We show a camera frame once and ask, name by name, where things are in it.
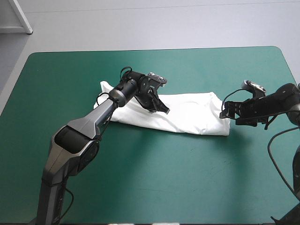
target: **white towel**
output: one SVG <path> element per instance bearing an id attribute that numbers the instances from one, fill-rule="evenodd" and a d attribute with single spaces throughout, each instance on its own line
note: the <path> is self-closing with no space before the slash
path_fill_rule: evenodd
<path id="1" fill-rule="evenodd" d="M 103 92 L 113 89 L 106 81 L 100 83 Z M 230 119 L 220 119 L 222 101 L 215 93 L 158 95 L 170 108 L 169 114 L 149 112 L 142 108 L 135 98 L 112 115 L 112 121 L 143 128 L 166 130 L 196 135 L 229 135 Z M 107 95 L 98 98 L 99 104 Z"/>

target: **green tabletop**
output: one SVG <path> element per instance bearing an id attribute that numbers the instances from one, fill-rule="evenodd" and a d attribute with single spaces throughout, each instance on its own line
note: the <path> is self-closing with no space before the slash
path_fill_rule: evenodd
<path id="1" fill-rule="evenodd" d="M 0 116 L 0 222 L 29 222 L 51 135 L 92 110 L 99 82 L 120 70 L 168 79 L 160 94 L 213 91 L 219 98 L 245 79 L 276 91 L 294 83 L 276 47 L 32 54 Z M 243 101 L 242 92 L 231 99 Z M 259 223 L 281 218 L 297 200 L 267 153 L 277 132 L 293 125 L 279 116 L 265 131 L 236 126 L 230 135 L 201 136 L 112 122 L 96 159 L 68 188 L 75 201 L 63 223 Z M 297 131 L 274 141 L 274 157 L 292 183 Z M 66 193 L 65 208 L 70 197 Z"/>

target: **black cable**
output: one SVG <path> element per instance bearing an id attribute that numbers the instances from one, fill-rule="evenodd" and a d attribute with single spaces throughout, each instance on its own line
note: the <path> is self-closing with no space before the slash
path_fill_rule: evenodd
<path id="1" fill-rule="evenodd" d="M 132 68 L 131 67 L 124 67 L 121 72 L 120 72 L 120 80 L 122 79 L 122 72 L 126 69 L 130 69 L 130 71 L 132 71 Z"/>
<path id="2" fill-rule="evenodd" d="M 100 95 L 98 95 L 97 98 L 96 98 L 96 102 L 97 102 L 97 105 L 98 105 L 98 106 L 100 105 L 99 102 L 98 102 L 98 98 L 101 97 L 101 96 L 104 95 L 104 94 L 107 94 L 110 98 L 112 98 L 112 96 L 111 96 L 108 92 L 102 92 L 102 93 L 101 93 Z"/>
<path id="3" fill-rule="evenodd" d="M 224 100 L 222 101 L 222 106 L 221 106 L 221 110 L 222 110 L 222 111 L 223 111 L 223 106 L 224 106 L 225 100 L 226 100 L 228 97 L 230 97 L 231 95 L 233 95 L 235 92 L 238 92 L 238 91 L 240 91 L 240 90 L 245 90 L 245 89 L 237 89 L 237 90 L 235 90 L 234 92 L 230 93 L 229 95 L 227 95 L 227 96 L 224 98 Z"/>
<path id="4" fill-rule="evenodd" d="M 71 200 L 71 203 L 69 204 L 68 208 L 67 208 L 66 211 L 64 212 L 64 214 L 62 214 L 62 216 L 60 217 L 59 222 L 60 222 L 60 220 L 66 215 L 66 213 L 69 211 L 69 209 L 71 208 L 71 206 L 72 206 L 72 204 L 73 204 L 73 202 L 74 202 L 74 195 L 73 195 L 73 193 L 72 193 L 69 189 L 67 189 L 66 186 L 63 186 L 63 188 L 71 195 L 72 200 Z"/>
<path id="5" fill-rule="evenodd" d="M 290 184 L 287 182 L 287 180 L 285 179 L 285 177 L 284 177 L 283 174 L 281 173 L 281 171 L 280 171 L 280 169 L 279 169 L 279 167 L 278 167 L 278 165 L 277 165 L 275 159 L 273 158 L 273 156 L 272 156 L 272 154 L 271 154 L 271 149 L 270 149 L 270 146 L 271 146 L 272 141 L 273 141 L 277 136 L 282 135 L 282 134 L 284 134 L 284 133 L 286 133 L 286 132 L 289 132 L 289 131 L 292 131 L 292 130 L 296 130 L 296 129 L 300 129 L 300 126 L 294 127 L 294 128 L 291 128 L 291 129 L 287 129 L 287 130 L 284 130 L 284 131 L 279 132 L 278 134 L 275 134 L 275 135 L 270 139 L 270 141 L 269 141 L 269 143 L 268 143 L 268 153 L 269 153 L 269 156 L 270 156 L 270 158 L 271 158 L 271 160 L 272 160 L 272 162 L 273 162 L 273 164 L 274 164 L 274 166 L 275 166 L 277 172 L 279 173 L 281 179 L 283 180 L 283 182 L 285 183 L 285 185 L 290 189 L 290 191 L 292 192 L 292 194 L 300 201 L 300 198 L 296 195 L 296 193 L 294 192 L 294 190 L 292 189 L 292 187 L 290 186 Z"/>

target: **white cloth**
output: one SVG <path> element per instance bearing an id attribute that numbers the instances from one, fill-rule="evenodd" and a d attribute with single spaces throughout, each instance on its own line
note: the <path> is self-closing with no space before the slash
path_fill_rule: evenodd
<path id="1" fill-rule="evenodd" d="M 113 89 L 106 81 L 102 81 L 100 85 L 103 92 Z M 177 133 L 229 135 L 230 119 L 219 118 L 222 101 L 215 93 L 158 96 L 170 108 L 169 114 L 149 112 L 142 108 L 135 98 L 132 98 L 124 107 L 115 110 L 111 120 Z M 106 99 L 107 95 L 99 97 L 99 104 Z"/>

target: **gray floor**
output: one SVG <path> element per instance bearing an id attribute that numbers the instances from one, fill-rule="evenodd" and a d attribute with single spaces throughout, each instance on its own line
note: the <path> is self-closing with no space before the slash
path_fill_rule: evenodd
<path id="1" fill-rule="evenodd" d="M 0 35 L 0 112 L 34 52 L 279 47 L 300 82 L 300 1 L 19 0 L 32 35 Z"/>

